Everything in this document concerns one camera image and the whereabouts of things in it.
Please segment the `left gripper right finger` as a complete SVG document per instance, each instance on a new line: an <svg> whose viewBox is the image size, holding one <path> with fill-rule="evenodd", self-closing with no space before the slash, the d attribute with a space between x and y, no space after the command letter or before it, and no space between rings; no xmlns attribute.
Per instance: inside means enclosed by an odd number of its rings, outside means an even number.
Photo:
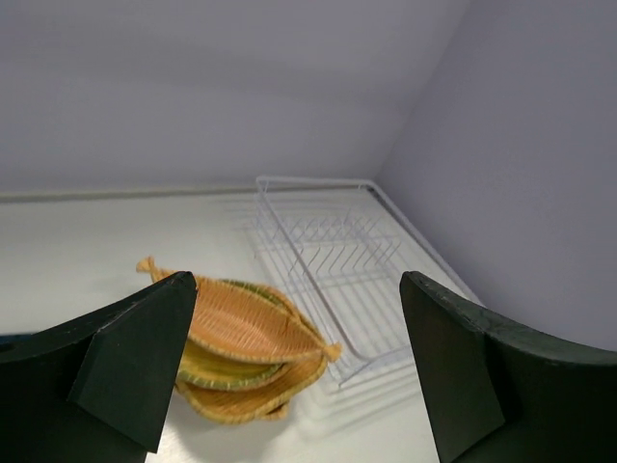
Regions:
<svg viewBox="0 0 617 463"><path fill-rule="evenodd" d="M616 355L492 312L417 272L399 285L442 462L612 462Z"/></svg>

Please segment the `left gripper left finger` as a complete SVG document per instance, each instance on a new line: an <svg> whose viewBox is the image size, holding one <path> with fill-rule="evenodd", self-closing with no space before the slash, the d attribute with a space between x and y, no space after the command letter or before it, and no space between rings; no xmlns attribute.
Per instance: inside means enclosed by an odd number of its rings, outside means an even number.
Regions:
<svg viewBox="0 0 617 463"><path fill-rule="evenodd" d="M2 461L157 452L196 298L193 274L176 272L52 328L2 336Z"/></svg>

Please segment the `yellow round woven plate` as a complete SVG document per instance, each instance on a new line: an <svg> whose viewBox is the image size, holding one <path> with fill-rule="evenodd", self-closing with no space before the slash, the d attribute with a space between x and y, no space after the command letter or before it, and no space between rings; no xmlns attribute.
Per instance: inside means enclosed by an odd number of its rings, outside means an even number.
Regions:
<svg viewBox="0 0 617 463"><path fill-rule="evenodd" d="M231 279L212 279L201 275L196 275L196 281L198 289L201 289L202 285L238 287L285 310L294 309L290 300L272 286ZM289 370L285 363L252 364L213 353L197 342L197 327L198 320L193 316L177 371L178 381L207 390L240 392L268 385Z"/></svg>

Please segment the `small orange woven plate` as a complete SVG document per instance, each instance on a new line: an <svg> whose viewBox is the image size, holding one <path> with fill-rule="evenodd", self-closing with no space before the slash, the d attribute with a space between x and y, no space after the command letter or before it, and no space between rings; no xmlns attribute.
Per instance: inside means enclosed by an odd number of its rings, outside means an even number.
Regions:
<svg viewBox="0 0 617 463"><path fill-rule="evenodd" d="M296 315L255 291L197 275L188 339L201 348L251 364L339 359L342 346L321 340Z"/></svg>

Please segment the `triangular woven orange plate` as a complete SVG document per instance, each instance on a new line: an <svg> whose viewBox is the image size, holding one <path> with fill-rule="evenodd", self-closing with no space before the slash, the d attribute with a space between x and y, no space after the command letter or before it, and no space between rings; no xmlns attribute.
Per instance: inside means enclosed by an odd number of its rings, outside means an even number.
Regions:
<svg viewBox="0 0 617 463"><path fill-rule="evenodd" d="M290 409L290 402L286 401L277 408L271 410L269 413L263 415L261 419L263 421L279 421L287 417Z"/></svg>

